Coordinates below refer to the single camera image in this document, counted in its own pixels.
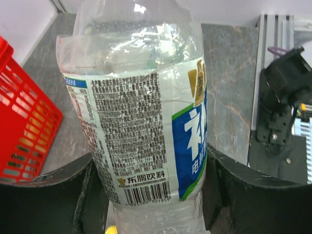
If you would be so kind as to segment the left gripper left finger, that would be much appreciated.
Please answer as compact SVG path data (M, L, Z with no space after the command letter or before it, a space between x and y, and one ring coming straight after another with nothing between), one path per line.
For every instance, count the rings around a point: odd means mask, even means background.
M2 234L102 234L109 200L91 156L0 185Z

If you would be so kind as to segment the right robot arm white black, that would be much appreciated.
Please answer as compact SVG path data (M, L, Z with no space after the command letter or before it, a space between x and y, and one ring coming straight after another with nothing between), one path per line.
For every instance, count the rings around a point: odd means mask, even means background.
M276 156L291 141L292 125L302 103L312 102L312 66L305 48L295 47L274 60L260 73L257 141Z

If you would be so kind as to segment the clear bottle blue cap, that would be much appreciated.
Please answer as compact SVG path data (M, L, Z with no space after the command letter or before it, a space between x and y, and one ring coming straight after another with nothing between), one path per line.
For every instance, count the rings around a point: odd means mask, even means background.
M201 234L201 24L175 0L85 0L58 67L120 234Z

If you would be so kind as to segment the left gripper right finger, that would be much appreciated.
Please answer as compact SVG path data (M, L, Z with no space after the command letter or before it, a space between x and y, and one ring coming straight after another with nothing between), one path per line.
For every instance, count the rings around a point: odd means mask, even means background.
M312 186L255 171L207 146L202 188L205 228L212 233L310 234Z

